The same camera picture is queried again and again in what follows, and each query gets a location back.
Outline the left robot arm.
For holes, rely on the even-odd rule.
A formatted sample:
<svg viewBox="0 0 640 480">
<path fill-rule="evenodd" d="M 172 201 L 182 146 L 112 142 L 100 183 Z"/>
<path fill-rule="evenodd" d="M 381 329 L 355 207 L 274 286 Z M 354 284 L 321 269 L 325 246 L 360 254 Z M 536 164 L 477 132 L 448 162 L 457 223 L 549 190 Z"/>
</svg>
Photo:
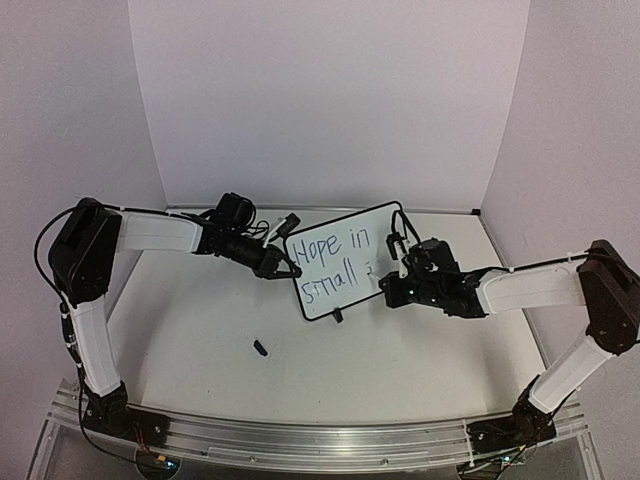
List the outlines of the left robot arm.
<svg viewBox="0 0 640 480">
<path fill-rule="evenodd" d="M 107 329 L 105 298 L 117 254 L 168 251 L 213 255 L 249 268 L 264 280 L 297 279 L 301 269 L 275 246 L 299 226 L 289 214 L 257 237 L 256 207 L 235 193 L 201 214 L 106 205 L 84 198 L 48 254 L 52 285 L 61 299 L 65 345 L 101 428 L 113 436 L 139 435 L 141 417 L 128 406 Z"/>
</svg>

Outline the blue marker cap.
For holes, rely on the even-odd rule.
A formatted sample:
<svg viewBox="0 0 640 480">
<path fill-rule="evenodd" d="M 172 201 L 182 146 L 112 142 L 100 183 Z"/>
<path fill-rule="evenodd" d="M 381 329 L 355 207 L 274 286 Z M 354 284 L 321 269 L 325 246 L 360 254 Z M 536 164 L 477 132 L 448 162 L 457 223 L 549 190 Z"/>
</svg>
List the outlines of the blue marker cap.
<svg viewBox="0 0 640 480">
<path fill-rule="evenodd" d="M 258 339 L 253 342 L 253 347 L 262 357 L 268 356 L 268 351 Z"/>
</svg>

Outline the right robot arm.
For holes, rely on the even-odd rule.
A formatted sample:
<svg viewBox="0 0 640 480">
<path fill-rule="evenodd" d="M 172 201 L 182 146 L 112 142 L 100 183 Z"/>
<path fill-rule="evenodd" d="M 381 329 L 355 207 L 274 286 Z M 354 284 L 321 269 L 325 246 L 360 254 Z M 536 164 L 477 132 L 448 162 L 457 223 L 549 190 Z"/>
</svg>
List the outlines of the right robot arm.
<svg viewBox="0 0 640 480">
<path fill-rule="evenodd" d="M 449 245 L 435 238 L 412 244 L 391 233 L 387 247 L 399 268 L 379 287 L 392 309 L 424 305 L 466 320 L 559 305 L 586 309 L 582 336 L 530 382 L 506 426 L 488 423 L 477 430 L 483 436 L 524 444 L 549 437 L 563 401 L 605 362 L 639 343 L 639 276 L 606 240 L 560 259 L 472 271 L 462 271 Z"/>
</svg>

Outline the white whiteboard with black frame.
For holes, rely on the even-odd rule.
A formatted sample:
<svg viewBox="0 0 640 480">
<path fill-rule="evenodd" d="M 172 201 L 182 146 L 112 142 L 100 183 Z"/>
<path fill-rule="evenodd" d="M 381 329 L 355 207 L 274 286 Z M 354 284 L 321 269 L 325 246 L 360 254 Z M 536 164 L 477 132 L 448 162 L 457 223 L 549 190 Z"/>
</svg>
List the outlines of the white whiteboard with black frame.
<svg viewBox="0 0 640 480">
<path fill-rule="evenodd" d="M 332 316 L 381 293 L 378 282 L 398 269 L 386 243 L 391 201 L 291 234 L 284 247 L 302 275 L 294 280 L 302 316 L 312 322 Z"/>
</svg>

